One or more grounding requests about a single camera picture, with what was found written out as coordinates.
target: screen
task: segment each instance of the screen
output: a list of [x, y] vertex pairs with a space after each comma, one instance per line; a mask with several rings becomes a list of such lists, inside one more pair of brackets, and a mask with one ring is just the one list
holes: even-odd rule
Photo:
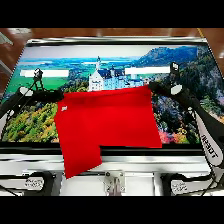
[[[170, 80], [171, 62], [180, 66], [180, 77], [176, 80], [174, 77], [174, 81], [189, 88], [203, 108], [224, 123], [223, 78], [209, 48], [199, 45], [26, 47], [3, 102], [18, 87], [30, 87], [37, 68], [43, 71], [45, 89], [60, 88], [69, 93], [138, 87], [150, 81], [166, 85]], [[196, 122], [176, 101], [153, 94], [152, 104], [163, 144], [200, 144]], [[6, 123], [2, 141], [59, 142], [54, 123], [56, 112], [56, 103], [25, 106]], [[139, 122], [145, 119], [147, 114], [139, 117]]]

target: wooden floor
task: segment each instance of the wooden floor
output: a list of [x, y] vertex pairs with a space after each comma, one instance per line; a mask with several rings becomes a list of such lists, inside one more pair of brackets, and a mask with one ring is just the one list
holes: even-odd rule
[[[224, 74], [224, 28], [30, 28], [30, 33], [13, 34], [0, 28], [14, 44], [0, 44], [0, 60], [11, 70], [28, 39], [75, 36], [188, 36], [207, 38], [218, 65]], [[8, 77], [0, 72], [0, 93], [5, 89]]]

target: red fabric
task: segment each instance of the red fabric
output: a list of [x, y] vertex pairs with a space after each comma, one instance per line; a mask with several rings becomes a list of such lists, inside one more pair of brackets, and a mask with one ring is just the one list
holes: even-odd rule
[[100, 165], [100, 145], [162, 147], [147, 86], [65, 93], [55, 123], [66, 178]]

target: castle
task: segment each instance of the castle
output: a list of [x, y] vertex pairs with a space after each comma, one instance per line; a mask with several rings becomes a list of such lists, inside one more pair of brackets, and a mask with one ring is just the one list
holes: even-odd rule
[[89, 76], [89, 91], [97, 90], [114, 90], [122, 88], [130, 88], [143, 86], [143, 79], [137, 78], [137, 75], [131, 75], [128, 78], [124, 69], [115, 69], [112, 65], [111, 69], [100, 69], [101, 60], [98, 56], [96, 69]]

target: folded red cloth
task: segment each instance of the folded red cloth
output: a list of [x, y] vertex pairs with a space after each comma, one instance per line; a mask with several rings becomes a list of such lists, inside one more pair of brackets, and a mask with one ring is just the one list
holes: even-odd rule
[[66, 178], [100, 165], [101, 145], [162, 147], [148, 86], [65, 93], [55, 123]]

